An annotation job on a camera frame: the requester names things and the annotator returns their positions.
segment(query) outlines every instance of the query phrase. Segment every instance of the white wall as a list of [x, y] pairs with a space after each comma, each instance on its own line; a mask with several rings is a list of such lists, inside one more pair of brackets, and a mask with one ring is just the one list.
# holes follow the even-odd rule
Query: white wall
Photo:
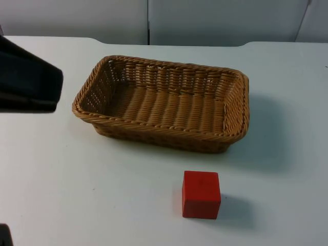
[[5, 35], [147, 44], [147, 0], [0, 0], [0, 25]]
[[308, 0], [149, 1], [150, 44], [197, 46], [293, 42], [308, 3]]
[[311, 0], [297, 42], [328, 42], [328, 0]]

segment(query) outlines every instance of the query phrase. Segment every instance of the white tabletop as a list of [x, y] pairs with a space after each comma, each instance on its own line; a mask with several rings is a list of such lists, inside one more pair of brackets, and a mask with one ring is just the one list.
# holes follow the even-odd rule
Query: white tabletop
[[[64, 73], [55, 113], [0, 114], [0, 222], [15, 246], [326, 245], [328, 44], [8, 38]], [[225, 154], [198, 154], [98, 135], [71, 103], [113, 54], [242, 71], [250, 79], [247, 136]], [[181, 216], [184, 170], [219, 173], [217, 220]]]

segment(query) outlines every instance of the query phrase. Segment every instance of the wicker basket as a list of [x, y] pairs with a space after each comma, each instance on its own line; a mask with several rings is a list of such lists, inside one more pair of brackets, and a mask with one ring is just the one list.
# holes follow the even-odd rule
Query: wicker basket
[[245, 136], [248, 93], [237, 70], [107, 56], [72, 110], [104, 136], [217, 153]]

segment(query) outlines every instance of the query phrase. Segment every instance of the wooden block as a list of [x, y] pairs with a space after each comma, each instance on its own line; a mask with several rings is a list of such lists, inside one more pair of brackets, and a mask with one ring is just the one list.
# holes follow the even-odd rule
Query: wooden block
[[198, 171], [185, 171], [184, 173], [182, 216], [216, 219], [221, 204], [218, 174]]

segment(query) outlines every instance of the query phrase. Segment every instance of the red wooden block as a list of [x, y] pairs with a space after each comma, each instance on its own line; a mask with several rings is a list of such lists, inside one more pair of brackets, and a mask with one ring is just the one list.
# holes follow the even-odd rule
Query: red wooden block
[[218, 174], [197, 171], [185, 171], [184, 173], [182, 216], [216, 219], [221, 204]]

